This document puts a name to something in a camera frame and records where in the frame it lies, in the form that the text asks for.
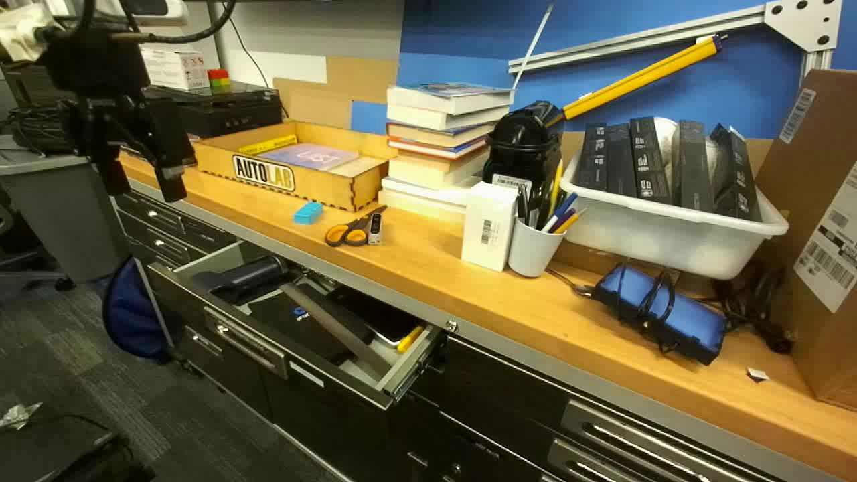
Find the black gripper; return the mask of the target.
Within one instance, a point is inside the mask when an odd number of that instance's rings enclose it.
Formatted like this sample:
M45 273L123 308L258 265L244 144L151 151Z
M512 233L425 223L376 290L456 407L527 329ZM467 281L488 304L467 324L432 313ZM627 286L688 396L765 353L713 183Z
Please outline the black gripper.
M128 193L128 180L117 160L123 148L136 151L152 167L164 202L181 202L188 197L181 174L195 160L195 151L172 101L135 96L85 100L82 152L94 160L109 197Z

